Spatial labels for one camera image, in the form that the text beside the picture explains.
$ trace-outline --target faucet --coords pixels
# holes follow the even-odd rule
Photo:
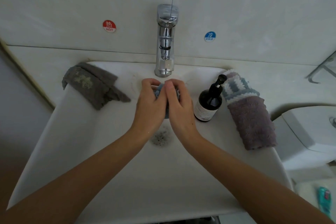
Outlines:
[[[157,6],[157,46],[154,73],[168,77],[174,70],[174,32],[179,10],[175,5]]]

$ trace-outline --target red sticker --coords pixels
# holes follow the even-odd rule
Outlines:
[[[106,21],[103,22],[103,28],[105,29],[105,31],[107,31],[109,33],[113,33],[117,29],[117,27],[114,24],[114,22],[110,21],[110,20],[106,20]]]

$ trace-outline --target sink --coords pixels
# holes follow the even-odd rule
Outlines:
[[[116,87],[131,102],[111,101],[96,111],[68,85],[14,189],[9,207],[123,135],[133,121],[141,80],[155,77],[155,64],[90,64],[117,75]],[[196,103],[200,92],[222,72],[214,67],[175,65],[169,78],[183,80]],[[210,122],[196,124],[209,141],[291,188],[274,148],[244,149],[225,103]],[[243,209],[231,193],[188,154],[169,120],[164,120],[153,138],[99,192],[76,223],[153,223],[237,211]]]

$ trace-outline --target finger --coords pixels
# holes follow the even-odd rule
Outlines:
[[[160,85],[161,82],[159,82],[157,79],[154,78],[147,78],[143,79],[141,82],[142,88],[141,88],[141,93],[148,95],[148,96],[153,96],[155,98],[152,85]]]
[[[170,107],[179,106],[179,100],[177,99],[176,90],[172,81],[165,81],[165,90]]]
[[[157,97],[156,100],[160,105],[163,105],[164,108],[166,109],[166,104],[167,104],[167,95],[166,95],[166,85],[164,85],[159,93],[159,96]]]
[[[170,79],[168,81],[171,81],[174,86],[176,86],[177,89],[180,91],[180,103],[182,106],[184,106],[191,100],[189,91],[187,90],[186,85],[183,81],[177,79]]]

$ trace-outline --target forearm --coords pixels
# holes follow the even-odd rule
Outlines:
[[[130,130],[0,217],[1,223],[73,223],[95,195],[141,150],[147,138]]]
[[[221,182],[258,223],[333,223],[307,201],[199,134],[186,150]]]

